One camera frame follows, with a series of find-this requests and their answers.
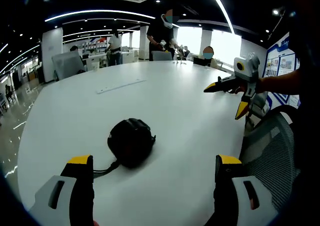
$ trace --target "display board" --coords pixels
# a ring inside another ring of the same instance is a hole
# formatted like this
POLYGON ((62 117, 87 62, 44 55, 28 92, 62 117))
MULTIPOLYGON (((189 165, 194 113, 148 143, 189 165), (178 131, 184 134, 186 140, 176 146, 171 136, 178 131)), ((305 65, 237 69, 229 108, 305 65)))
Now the display board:
MULTIPOLYGON (((289 33, 267 50, 263 77, 286 75, 300 67, 295 52, 289 49, 289 33)), ((285 95, 272 93, 280 104, 291 105, 298 108, 300 100, 298 95, 285 95)))

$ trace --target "black ceiling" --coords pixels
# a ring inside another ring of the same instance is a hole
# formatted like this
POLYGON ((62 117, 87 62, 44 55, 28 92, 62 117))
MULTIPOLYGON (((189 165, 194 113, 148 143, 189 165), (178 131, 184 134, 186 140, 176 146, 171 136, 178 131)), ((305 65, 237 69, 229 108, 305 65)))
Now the black ceiling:
MULTIPOLYGON (((226 23, 225 17, 214 0, 147 0, 135 3, 123 0, 1 0, 2 8, 0 22, 0 49, 9 44, 0 54, 0 70, 18 55, 20 51, 34 47, 41 39, 42 33, 54 29, 55 26, 63 27, 64 35, 81 31, 131 28, 138 26, 137 22, 123 20, 88 20, 95 18, 118 18, 136 20, 150 23, 152 19, 123 13, 84 13, 59 18, 45 22, 45 19, 64 13, 81 10, 121 10, 145 14, 153 17, 161 15, 165 9, 173 8, 173 14, 186 20, 208 20, 226 23)), ((280 24, 273 38, 268 40, 266 30, 272 31, 277 25, 279 17, 272 16, 272 10, 286 5, 287 0, 221 0, 234 26, 248 29, 235 29, 235 33, 244 39, 269 47, 274 40, 287 31, 285 22, 280 24)), ((178 23, 180 26, 195 26, 197 23, 178 23)), ((205 29, 219 29, 230 31, 227 26, 202 23, 205 29)))

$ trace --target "black cable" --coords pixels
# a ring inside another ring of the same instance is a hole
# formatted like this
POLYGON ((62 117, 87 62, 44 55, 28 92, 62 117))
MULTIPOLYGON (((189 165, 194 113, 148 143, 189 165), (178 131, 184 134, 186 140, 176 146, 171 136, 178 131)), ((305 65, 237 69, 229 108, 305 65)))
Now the black cable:
POLYGON ((93 178, 96 179, 98 177, 101 177, 101 176, 104 176, 104 175, 107 175, 109 173, 111 173, 113 170, 115 170, 116 168, 118 168, 120 165, 119 161, 115 161, 113 162, 109 168, 107 169, 104 169, 104 170, 93 170, 93 178))

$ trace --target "gray chair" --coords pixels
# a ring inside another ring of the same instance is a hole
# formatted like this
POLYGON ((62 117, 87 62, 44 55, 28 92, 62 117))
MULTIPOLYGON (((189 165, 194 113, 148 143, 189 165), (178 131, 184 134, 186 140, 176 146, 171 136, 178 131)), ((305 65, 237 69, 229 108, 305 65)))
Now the gray chair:
POLYGON ((270 110, 252 132, 243 138, 239 159, 248 176, 257 177, 272 194, 279 212, 299 174, 294 160, 294 133, 281 112, 295 122, 297 109, 282 105, 270 110))
POLYGON ((63 80, 85 71, 85 66, 77 51, 57 54, 52 57, 55 73, 59 80, 63 80))
POLYGON ((172 55, 170 52, 152 51, 154 61, 172 61, 172 55))

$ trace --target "black shirt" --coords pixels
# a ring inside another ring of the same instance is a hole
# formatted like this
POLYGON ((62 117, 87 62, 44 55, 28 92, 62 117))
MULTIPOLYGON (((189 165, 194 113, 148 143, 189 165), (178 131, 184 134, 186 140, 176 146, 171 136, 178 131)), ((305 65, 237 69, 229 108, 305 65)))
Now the black shirt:
POLYGON ((169 45, 170 40, 174 38, 174 29, 166 27, 159 17, 152 21, 146 35, 152 36, 157 43, 164 40, 169 45))

